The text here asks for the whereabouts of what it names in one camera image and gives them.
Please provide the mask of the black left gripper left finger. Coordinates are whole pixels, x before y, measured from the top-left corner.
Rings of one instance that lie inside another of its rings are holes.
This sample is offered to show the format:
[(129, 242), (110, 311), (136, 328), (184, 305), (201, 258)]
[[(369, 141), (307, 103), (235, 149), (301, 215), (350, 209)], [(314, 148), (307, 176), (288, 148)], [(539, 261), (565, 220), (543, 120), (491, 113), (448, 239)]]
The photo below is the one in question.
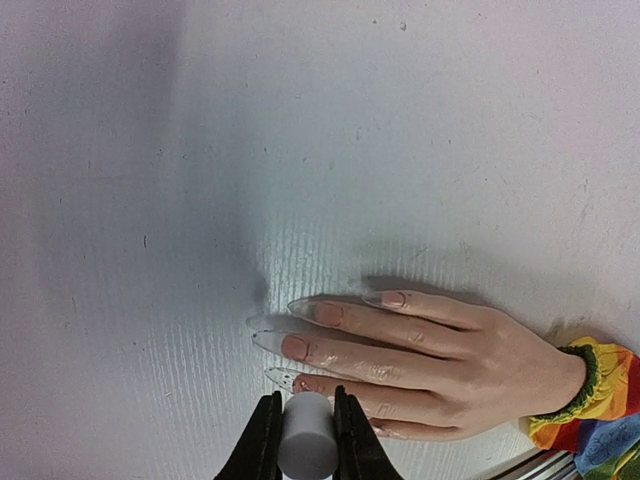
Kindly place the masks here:
[(258, 401), (238, 442), (215, 480), (281, 480), (278, 466), (283, 425), (280, 391)]

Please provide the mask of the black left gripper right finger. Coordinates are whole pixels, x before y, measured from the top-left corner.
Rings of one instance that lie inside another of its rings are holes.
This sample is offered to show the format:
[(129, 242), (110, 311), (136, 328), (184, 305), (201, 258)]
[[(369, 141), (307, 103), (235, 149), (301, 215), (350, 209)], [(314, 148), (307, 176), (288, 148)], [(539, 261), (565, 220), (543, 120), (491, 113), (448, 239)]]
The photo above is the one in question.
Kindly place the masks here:
[(334, 396), (339, 480), (402, 480), (355, 395), (340, 385)]

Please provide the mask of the white nail polish cap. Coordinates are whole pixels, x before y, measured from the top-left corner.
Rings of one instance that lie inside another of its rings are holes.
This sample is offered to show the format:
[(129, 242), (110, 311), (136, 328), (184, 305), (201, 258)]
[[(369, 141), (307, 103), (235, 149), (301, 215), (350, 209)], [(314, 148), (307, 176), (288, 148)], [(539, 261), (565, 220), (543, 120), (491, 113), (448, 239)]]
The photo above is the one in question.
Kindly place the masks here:
[(330, 478), (338, 467), (333, 411), (314, 392), (295, 394), (284, 406), (278, 466), (289, 479)]

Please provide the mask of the mannequin hand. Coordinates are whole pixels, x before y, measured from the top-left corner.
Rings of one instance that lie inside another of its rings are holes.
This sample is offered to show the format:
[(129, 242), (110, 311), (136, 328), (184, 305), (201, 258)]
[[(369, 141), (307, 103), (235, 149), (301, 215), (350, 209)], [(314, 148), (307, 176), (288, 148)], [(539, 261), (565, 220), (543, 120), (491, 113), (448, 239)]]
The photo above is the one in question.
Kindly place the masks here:
[(469, 438), (557, 412), (583, 387), (586, 364), (491, 307), (418, 291), (289, 306), (306, 332), (271, 327), (253, 343), (305, 371), (296, 393), (357, 397), (374, 428), (401, 440)]

